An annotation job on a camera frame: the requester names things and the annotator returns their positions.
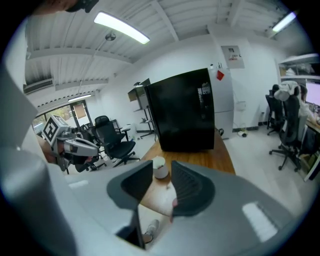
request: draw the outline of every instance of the door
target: door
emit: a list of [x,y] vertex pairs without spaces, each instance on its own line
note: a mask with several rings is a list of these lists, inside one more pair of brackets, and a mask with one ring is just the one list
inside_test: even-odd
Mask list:
[[86,112],[86,109],[85,109],[85,106],[83,103],[73,105],[73,109],[75,112],[76,119],[79,123],[79,126],[90,123],[90,120],[88,118],[88,115],[87,115],[87,112]]

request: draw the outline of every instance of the wooden table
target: wooden table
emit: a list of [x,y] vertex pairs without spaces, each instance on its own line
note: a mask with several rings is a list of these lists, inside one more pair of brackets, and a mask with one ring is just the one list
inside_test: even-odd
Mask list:
[[157,140],[141,160],[151,160],[156,156],[165,158],[170,174],[164,179],[153,177],[152,183],[140,203],[166,216],[171,215],[172,202],[177,197],[175,188],[171,183],[171,161],[177,160],[236,174],[227,148],[217,132],[214,134],[214,149],[191,153],[166,152],[161,150],[160,143]]

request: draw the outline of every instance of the white floor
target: white floor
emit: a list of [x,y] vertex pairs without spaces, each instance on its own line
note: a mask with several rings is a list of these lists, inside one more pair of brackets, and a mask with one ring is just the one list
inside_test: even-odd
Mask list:
[[[149,135],[137,140],[143,133],[135,135],[136,145],[135,156],[142,158],[154,144],[154,135]],[[233,133],[230,139],[224,140],[231,157],[236,175],[241,176],[258,186],[268,195],[285,206],[293,216],[297,217],[305,213],[313,197],[319,189],[319,184],[313,181],[304,182],[302,177],[294,172],[294,164],[288,159],[281,171],[278,170],[284,160],[284,156],[269,151],[277,149],[280,144],[278,134],[267,136],[265,126],[256,131],[250,131],[247,137],[239,137]],[[103,154],[107,169],[112,168],[116,163]],[[70,174],[79,174],[74,166],[69,168]],[[146,249],[156,243],[167,230],[171,223],[167,216],[163,216],[142,205],[139,205],[139,219],[141,232],[144,233],[153,219],[160,221],[158,236],[155,240],[146,245]]]
[[294,216],[305,213],[313,201],[319,184],[313,180],[304,182],[290,159],[283,169],[284,156],[270,150],[278,149],[280,145],[277,133],[267,136],[265,126],[256,131],[250,131],[247,137],[236,133],[232,138],[224,140],[231,157],[236,175],[241,176],[258,186],[261,190],[285,206]]

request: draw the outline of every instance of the paper cup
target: paper cup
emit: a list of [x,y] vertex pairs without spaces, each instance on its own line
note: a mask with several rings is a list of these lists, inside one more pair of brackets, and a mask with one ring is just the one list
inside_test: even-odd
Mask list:
[[157,179],[163,179],[167,177],[169,170],[166,166],[166,160],[162,156],[156,156],[152,159],[153,163],[153,175]]

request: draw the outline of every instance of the white ceiling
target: white ceiling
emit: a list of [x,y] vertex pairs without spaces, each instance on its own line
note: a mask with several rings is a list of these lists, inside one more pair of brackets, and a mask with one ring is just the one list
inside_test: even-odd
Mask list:
[[[118,31],[114,31],[114,41],[106,41],[111,30],[93,22],[100,11],[126,21],[150,42],[141,44]],[[207,34],[208,23],[266,35],[287,12],[279,0],[99,0],[90,13],[31,16],[26,29],[31,53],[26,61],[26,83],[53,78],[56,87],[65,87],[66,94],[82,80],[87,86],[101,87],[154,49]]]

